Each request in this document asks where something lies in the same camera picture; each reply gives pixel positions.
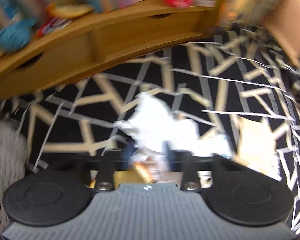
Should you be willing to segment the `white tissue paper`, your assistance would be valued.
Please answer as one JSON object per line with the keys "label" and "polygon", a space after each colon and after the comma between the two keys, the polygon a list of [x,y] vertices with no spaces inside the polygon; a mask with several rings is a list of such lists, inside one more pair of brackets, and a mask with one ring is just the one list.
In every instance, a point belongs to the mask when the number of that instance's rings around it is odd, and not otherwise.
{"label": "white tissue paper", "polygon": [[126,121],[117,121],[116,127],[132,137],[137,148],[153,153],[167,154],[165,146],[176,151],[188,151],[194,156],[210,157],[213,154],[232,158],[228,136],[213,132],[204,139],[199,136],[199,126],[192,119],[176,119],[170,107],[162,100],[142,92],[138,104]]}

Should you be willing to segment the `black white geometric tablecloth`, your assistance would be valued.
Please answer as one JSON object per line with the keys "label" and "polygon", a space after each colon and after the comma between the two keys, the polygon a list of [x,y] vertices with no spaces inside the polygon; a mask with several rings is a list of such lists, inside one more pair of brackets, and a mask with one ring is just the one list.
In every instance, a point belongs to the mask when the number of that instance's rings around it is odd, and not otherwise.
{"label": "black white geometric tablecloth", "polygon": [[58,159],[99,158],[129,137],[113,126],[129,119],[141,92],[151,92],[200,139],[224,133],[234,150],[239,122],[269,125],[276,142],[272,173],[293,192],[287,224],[300,234],[300,74],[261,28],[233,28],[130,60],[73,85],[1,102],[27,139],[29,169]]}

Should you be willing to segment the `white woven basket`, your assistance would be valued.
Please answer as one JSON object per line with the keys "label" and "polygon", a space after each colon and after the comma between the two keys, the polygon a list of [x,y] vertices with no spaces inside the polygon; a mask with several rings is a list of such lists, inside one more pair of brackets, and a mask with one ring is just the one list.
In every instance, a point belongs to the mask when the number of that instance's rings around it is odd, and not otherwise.
{"label": "white woven basket", "polygon": [[25,138],[9,123],[0,121],[0,231],[10,224],[2,205],[3,194],[10,185],[24,178],[27,159]]}

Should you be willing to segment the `wooden desk shelf organizer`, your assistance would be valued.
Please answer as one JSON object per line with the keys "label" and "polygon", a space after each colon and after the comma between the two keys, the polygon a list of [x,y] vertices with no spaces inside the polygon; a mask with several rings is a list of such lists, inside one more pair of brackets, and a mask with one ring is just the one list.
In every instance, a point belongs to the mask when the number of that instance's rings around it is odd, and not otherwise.
{"label": "wooden desk shelf organizer", "polygon": [[0,59],[0,100],[79,81],[134,57],[208,35],[214,7],[146,0],[91,13]]}

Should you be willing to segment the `blue plush toy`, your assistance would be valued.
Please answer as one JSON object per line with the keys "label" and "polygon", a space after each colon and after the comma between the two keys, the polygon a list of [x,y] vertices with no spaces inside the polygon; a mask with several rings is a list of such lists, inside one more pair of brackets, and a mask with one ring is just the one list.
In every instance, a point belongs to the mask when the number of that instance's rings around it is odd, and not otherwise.
{"label": "blue plush toy", "polygon": [[0,48],[14,52],[24,48],[32,40],[32,28],[37,21],[33,18],[14,23],[0,30]]}

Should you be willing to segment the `yellow lemon slice ornament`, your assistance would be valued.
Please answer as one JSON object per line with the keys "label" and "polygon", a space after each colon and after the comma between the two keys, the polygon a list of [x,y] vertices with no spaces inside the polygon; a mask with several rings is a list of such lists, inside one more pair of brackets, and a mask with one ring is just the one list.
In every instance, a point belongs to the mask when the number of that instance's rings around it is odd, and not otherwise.
{"label": "yellow lemon slice ornament", "polygon": [[73,19],[82,17],[92,12],[93,10],[94,8],[92,6],[86,4],[69,4],[57,6],[55,5],[55,3],[51,3],[45,8],[45,11],[50,16],[60,19]]}

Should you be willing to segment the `brown kraft sketchbook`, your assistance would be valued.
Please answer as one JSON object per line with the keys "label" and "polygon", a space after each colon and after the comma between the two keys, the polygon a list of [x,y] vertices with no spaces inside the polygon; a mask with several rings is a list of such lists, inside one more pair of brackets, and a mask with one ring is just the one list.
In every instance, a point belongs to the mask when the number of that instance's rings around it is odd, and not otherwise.
{"label": "brown kraft sketchbook", "polygon": [[280,0],[263,23],[291,63],[300,68],[300,0]]}

